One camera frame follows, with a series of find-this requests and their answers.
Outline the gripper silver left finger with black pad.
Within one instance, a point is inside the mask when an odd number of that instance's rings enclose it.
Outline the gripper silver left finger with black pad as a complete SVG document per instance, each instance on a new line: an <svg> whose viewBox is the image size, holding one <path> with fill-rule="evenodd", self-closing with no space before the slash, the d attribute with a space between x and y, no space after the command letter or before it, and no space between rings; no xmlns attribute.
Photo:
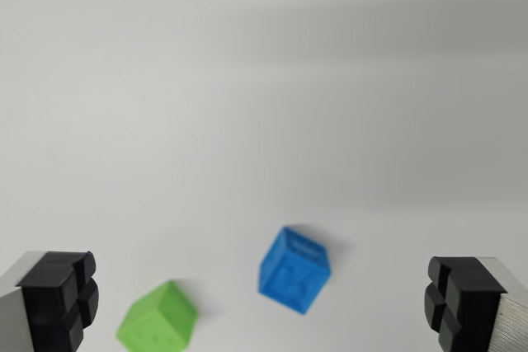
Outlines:
<svg viewBox="0 0 528 352"><path fill-rule="evenodd" d="M1 350L76 351L97 314L90 251L28 251L1 275Z"/></svg>

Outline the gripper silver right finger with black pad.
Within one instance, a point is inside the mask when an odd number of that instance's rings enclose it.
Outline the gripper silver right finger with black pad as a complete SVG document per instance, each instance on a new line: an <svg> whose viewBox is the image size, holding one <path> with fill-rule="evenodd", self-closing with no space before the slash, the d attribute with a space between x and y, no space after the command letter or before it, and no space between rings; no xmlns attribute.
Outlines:
<svg viewBox="0 0 528 352"><path fill-rule="evenodd" d="M433 256L428 276L424 312L442 350L527 350L527 287L499 259Z"/></svg>

